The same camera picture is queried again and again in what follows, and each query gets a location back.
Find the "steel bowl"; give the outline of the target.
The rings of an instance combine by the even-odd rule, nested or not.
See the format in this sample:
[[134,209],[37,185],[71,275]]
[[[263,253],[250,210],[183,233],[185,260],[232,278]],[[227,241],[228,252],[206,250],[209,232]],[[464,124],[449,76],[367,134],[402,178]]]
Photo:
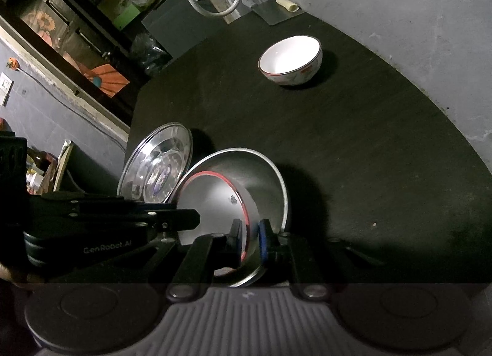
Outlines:
[[177,194],[184,181],[201,171],[213,171],[230,178],[244,196],[249,226],[248,253],[238,269],[214,272],[214,282],[224,286],[247,286],[259,279],[259,222],[268,219],[276,234],[284,231],[288,217],[288,195],[284,180],[274,163],[253,149],[220,150],[201,159],[178,182],[170,200],[177,205]]

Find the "steel plate with sticker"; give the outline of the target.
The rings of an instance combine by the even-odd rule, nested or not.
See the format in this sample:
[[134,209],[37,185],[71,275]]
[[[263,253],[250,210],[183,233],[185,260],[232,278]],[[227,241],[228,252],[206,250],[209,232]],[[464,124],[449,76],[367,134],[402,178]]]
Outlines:
[[118,182],[117,195],[143,203],[166,203],[191,158],[190,130],[180,123],[164,124],[132,152]]

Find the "white bowl red rim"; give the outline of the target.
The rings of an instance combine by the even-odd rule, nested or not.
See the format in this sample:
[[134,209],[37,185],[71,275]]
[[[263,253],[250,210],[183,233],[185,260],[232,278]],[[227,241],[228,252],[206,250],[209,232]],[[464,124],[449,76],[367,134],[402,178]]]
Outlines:
[[244,196],[230,178],[205,170],[188,177],[177,194],[178,209],[199,214],[198,226],[178,233],[182,245],[190,245],[204,235],[224,234],[227,245],[219,254],[229,269],[241,267],[248,253],[249,226]]

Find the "wooden shelf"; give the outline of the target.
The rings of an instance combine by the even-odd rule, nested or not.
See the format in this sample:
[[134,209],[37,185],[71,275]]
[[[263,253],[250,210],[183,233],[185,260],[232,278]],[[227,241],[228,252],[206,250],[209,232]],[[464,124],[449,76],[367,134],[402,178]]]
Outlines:
[[61,190],[62,179],[67,172],[68,161],[73,151],[73,147],[73,141],[69,139],[64,141],[58,159],[54,159],[52,163],[50,163],[47,172],[43,175],[42,182],[37,190],[37,195],[58,192]]

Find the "green box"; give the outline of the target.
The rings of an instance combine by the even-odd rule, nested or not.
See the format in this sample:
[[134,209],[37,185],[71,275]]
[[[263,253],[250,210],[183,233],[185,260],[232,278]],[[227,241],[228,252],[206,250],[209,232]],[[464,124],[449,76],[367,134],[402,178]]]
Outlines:
[[123,30],[129,25],[138,15],[140,15],[140,10],[133,5],[129,4],[123,11],[113,20],[113,25],[118,30]]

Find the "painting of woman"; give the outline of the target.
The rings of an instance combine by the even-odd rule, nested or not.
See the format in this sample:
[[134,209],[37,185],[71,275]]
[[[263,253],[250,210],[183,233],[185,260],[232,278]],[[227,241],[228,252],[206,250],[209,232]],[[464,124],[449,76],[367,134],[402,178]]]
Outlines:
[[113,97],[129,84],[109,62],[108,46],[63,0],[32,0],[19,17],[105,95]]

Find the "dark grey cabinet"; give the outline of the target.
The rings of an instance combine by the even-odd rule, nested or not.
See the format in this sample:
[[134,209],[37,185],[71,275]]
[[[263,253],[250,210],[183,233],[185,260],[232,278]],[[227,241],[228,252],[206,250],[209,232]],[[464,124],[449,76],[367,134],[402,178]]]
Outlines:
[[186,0],[165,0],[144,19],[143,26],[173,58],[179,58],[227,26],[221,18],[206,18]]

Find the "steel cleaver knife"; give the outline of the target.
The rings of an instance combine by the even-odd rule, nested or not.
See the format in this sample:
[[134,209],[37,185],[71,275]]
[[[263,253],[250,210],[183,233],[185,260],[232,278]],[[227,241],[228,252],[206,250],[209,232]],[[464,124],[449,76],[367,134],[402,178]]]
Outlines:
[[253,0],[242,0],[242,4],[261,17],[269,26],[277,25],[304,13],[301,8],[295,13],[290,13],[279,6],[275,0],[268,0],[263,3],[255,3]]

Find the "white wall switch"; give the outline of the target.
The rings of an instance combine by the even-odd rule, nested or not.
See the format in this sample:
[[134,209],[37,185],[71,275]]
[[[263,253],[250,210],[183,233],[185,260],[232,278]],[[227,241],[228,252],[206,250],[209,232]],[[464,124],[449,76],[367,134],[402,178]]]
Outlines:
[[13,81],[5,75],[5,73],[1,73],[0,75],[0,105],[5,106],[10,94],[10,91],[13,86]]

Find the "orange wall plug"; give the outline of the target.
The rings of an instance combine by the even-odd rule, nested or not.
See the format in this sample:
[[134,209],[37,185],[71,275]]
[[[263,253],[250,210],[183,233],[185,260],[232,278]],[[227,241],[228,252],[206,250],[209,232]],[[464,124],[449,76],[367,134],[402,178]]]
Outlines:
[[18,71],[20,69],[20,64],[16,58],[9,58],[7,61],[7,67],[13,71]]

